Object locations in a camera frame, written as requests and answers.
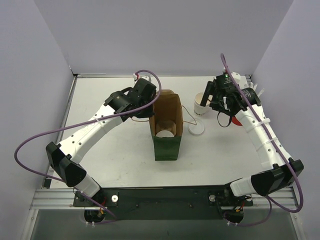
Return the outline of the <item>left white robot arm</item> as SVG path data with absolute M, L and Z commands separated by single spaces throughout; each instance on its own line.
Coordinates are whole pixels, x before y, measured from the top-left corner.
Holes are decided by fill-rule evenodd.
M 101 203 L 103 190 L 80 162 L 104 135 L 127 119 L 153 116 L 150 102 L 156 97 L 156 92 L 151 77 L 142 76 L 133 87 L 113 92 L 90 118 L 90 124 L 59 143 L 51 142 L 46 146 L 50 166 L 68 187 L 83 192 L 90 205 Z

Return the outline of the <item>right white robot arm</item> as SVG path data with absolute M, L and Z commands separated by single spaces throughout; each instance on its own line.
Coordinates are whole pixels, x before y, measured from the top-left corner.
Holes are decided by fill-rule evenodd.
M 235 117 L 248 134 L 263 171 L 230 183 L 234 196 L 258 194 L 267 196 L 294 183 L 304 169 L 301 160 L 294 160 L 283 148 L 264 114 L 261 101 L 251 87 L 238 91 L 227 73 L 208 81 L 201 106 L 209 107 L 230 118 Z

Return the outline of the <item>green paper bag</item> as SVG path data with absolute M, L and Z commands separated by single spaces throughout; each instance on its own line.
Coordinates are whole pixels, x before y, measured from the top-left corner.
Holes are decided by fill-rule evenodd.
M 183 105 L 180 97 L 173 90 L 165 89 L 157 93 L 159 98 L 153 104 L 154 115 L 148 119 L 156 161 L 176 161 L 182 141 L 184 119 Z M 159 121 L 171 120 L 176 124 L 176 135 L 161 131 L 156 136 L 156 124 Z

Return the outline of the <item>brown cardboard cup carrier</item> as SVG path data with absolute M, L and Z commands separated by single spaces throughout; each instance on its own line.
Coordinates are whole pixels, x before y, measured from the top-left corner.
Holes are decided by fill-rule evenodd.
M 156 136 L 158 136 L 162 131 L 167 131 L 171 132 L 171 136 L 174 137 L 177 134 L 177 126 L 172 120 L 161 120 L 156 123 L 155 131 Z

